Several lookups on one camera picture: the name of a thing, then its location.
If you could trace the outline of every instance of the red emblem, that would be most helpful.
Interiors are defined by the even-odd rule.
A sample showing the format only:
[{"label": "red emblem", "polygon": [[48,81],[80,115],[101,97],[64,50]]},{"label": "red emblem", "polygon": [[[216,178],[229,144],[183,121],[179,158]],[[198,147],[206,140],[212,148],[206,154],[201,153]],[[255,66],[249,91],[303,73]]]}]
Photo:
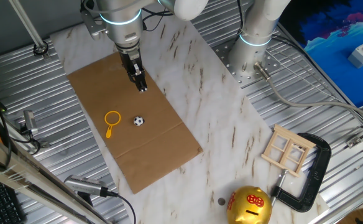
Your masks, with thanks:
[{"label": "red emblem", "polygon": [[251,204],[255,204],[258,207],[263,207],[264,205],[264,201],[262,198],[260,197],[256,197],[255,195],[248,195],[248,197],[246,198],[246,200],[251,203]]},{"label": "red emblem", "polygon": [[231,210],[232,203],[236,200],[236,199],[234,199],[235,194],[236,193],[233,192],[232,195],[231,195],[231,197],[230,197],[230,199],[229,199],[229,203],[227,204],[227,209],[228,210]]}]

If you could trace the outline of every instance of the metal mounting plate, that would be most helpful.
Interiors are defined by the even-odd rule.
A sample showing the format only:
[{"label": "metal mounting plate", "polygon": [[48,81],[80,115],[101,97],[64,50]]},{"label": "metal mounting plate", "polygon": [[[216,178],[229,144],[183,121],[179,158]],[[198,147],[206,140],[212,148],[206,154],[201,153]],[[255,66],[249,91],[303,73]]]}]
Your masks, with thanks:
[{"label": "metal mounting plate", "polygon": [[[243,72],[240,68],[235,68],[231,65],[228,55],[229,52],[234,45],[234,40],[227,41],[224,44],[218,45],[213,48],[216,55],[220,58],[224,66],[229,70],[230,74],[235,78],[235,80],[239,83],[240,87],[247,86],[248,84],[254,83],[257,80],[261,80],[263,77],[259,73],[249,74],[247,72]],[[263,63],[263,67],[269,74],[273,74],[280,68],[280,64],[267,53],[265,54],[265,63]]]}]

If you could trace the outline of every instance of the miniature wooden window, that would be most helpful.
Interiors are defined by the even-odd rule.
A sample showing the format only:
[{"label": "miniature wooden window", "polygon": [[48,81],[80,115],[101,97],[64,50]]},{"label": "miniature wooden window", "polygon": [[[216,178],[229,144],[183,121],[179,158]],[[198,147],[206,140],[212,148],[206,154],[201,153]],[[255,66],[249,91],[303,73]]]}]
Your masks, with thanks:
[{"label": "miniature wooden window", "polygon": [[288,169],[295,177],[305,161],[308,152],[316,144],[275,124],[274,133],[262,158],[281,169]]}]

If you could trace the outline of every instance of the blue light ring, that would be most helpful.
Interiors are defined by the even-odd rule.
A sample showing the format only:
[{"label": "blue light ring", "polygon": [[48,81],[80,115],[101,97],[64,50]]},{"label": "blue light ring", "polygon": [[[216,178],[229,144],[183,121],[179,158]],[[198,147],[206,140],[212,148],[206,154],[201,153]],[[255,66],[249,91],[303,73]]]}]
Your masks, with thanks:
[{"label": "blue light ring", "polygon": [[104,22],[107,22],[107,23],[112,24],[112,25],[126,25],[126,24],[130,24],[131,22],[133,22],[137,18],[139,18],[141,13],[142,13],[142,10],[140,9],[139,13],[137,13],[137,15],[133,19],[131,19],[129,21],[126,21],[126,22],[112,22],[112,21],[109,21],[106,18],[104,18],[101,14],[100,14],[100,17],[103,19]]},{"label": "blue light ring", "polygon": [[239,37],[241,38],[241,40],[242,40],[242,41],[244,41],[244,43],[245,43],[245,44],[247,44],[247,45],[251,45],[251,46],[254,46],[254,47],[261,47],[261,46],[264,46],[264,45],[268,44],[268,43],[270,42],[270,40],[271,40],[271,38],[270,38],[270,40],[269,40],[269,41],[267,41],[267,42],[266,42],[266,43],[264,43],[264,44],[251,44],[251,43],[249,43],[248,41],[244,40],[244,38],[242,38],[242,35],[240,35],[240,34],[239,34]]}]

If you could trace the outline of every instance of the black c-clamp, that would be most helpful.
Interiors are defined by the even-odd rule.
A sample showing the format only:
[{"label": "black c-clamp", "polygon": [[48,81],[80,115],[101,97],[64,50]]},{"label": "black c-clamp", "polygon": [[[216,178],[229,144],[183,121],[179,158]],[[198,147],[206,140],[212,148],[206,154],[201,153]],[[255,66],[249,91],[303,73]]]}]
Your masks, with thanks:
[{"label": "black c-clamp", "polygon": [[316,144],[318,151],[314,163],[310,168],[307,180],[299,198],[284,191],[281,187],[275,186],[272,197],[277,198],[284,204],[298,212],[307,212],[311,209],[323,182],[326,169],[331,159],[331,147],[329,144],[314,134],[299,133],[299,136]]}]

